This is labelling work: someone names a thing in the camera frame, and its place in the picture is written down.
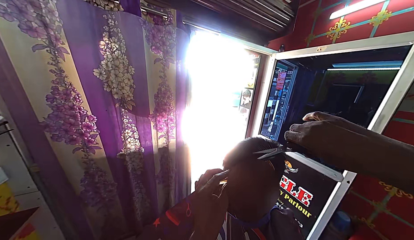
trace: floral curtain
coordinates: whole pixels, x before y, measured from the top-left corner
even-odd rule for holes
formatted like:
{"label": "floral curtain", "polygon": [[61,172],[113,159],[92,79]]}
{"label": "floral curtain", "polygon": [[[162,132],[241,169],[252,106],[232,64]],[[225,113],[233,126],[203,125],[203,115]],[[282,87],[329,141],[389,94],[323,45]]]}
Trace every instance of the floral curtain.
{"label": "floral curtain", "polygon": [[80,239],[137,234],[188,194],[188,35],[162,11],[0,0],[1,96]]}

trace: bright window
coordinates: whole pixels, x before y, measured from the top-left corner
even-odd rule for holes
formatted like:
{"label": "bright window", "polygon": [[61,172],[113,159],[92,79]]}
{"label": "bright window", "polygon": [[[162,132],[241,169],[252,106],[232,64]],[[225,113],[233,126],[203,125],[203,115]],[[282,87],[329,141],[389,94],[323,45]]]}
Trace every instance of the bright window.
{"label": "bright window", "polygon": [[222,161],[245,138],[253,97],[256,56],[240,43],[208,32],[192,35],[186,63],[191,102],[183,118],[183,139],[191,156],[194,182]]}

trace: gold ornament pattern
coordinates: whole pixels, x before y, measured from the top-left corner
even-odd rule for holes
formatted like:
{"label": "gold ornament pattern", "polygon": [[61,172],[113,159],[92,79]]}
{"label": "gold ornament pattern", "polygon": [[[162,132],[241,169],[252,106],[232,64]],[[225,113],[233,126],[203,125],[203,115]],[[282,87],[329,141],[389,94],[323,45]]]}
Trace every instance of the gold ornament pattern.
{"label": "gold ornament pattern", "polygon": [[[394,188],[394,186],[389,185],[389,184],[386,184],[386,183],[384,183],[384,182],[379,182],[379,184],[380,184],[380,185],[382,185],[382,186],[385,186],[385,191],[387,191],[387,192],[391,192],[391,191],[392,191],[392,189]],[[406,197],[408,197],[409,199],[413,199],[413,195],[412,195],[412,194],[407,194],[405,191],[401,190],[400,188],[396,188],[395,195],[396,195],[397,197],[403,197],[403,196],[406,196]]]}
{"label": "gold ornament pattern", "polygon": [[383,204],[382,202],[372,201],[370,203],[376,211],[380,212],[390,212],[388,208],[386,208],[386,204]]}
{"label": "gold ornament pattern", "polygon": [[392,12],[388,10],[380,11],[376,16],[373,16],[370,20],[370,25],[373,26],[379,26],[383,23],[383,21],[386,21],[391,17]]}
{"label": "gold ornament pattern", "polygon": [[314,40],[314,38],[315,38],[315,35],[314,34],[309,34],[306,38],[305,38],[305,42],[307,43],[307,44],[310,44],[311,43],[311,41],[312,40]]}
{"label": "gold ornament pattern", "polygon": [[351,22],[347,22],[346,19],[341,18],[338,22],[335,23],[327,32],[327,37],[330,40],[336,41],[336,39],[340,38],[342,34],[347,33],[348,29],[350,28]]}

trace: parlour sign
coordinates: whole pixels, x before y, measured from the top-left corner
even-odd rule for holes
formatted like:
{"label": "parlour sign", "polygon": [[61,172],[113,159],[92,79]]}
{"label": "parlour sign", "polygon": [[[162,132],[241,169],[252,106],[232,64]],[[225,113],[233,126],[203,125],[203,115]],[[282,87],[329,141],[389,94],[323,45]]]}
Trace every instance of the parlour sign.
{"label": "parlour sign", "polygon": [[286,158],[276,205],[293,211],[306,238],[337,182],[287,155]]}

